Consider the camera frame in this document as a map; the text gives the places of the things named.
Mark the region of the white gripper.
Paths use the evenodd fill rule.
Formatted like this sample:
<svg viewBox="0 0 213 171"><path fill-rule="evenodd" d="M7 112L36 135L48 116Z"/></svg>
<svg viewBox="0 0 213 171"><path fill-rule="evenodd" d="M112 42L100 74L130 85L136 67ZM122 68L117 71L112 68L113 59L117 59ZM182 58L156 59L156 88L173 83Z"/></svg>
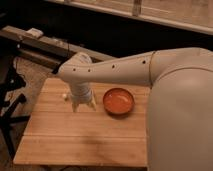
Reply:
<svg viewBox="0 0 213 171"><path fill-rule="evenodd" d="M70 84L71 99L73 112L76 113L79 104L88 103L87 105L96 111L96 100L92 97L92 89L89 83Z"/></svg>

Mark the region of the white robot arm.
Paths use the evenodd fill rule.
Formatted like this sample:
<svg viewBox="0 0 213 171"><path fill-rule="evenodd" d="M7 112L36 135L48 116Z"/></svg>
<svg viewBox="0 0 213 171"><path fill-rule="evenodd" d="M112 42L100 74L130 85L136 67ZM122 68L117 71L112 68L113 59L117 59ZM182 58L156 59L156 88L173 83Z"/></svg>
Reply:
<svg viewBox="0 0 213 171"><path fill-rule="evenodd" d="M57 71L73 105L92 99L91 82L148 86L149 171L213 171L213 51L151 51L99 63L78 52Z"/></svg>

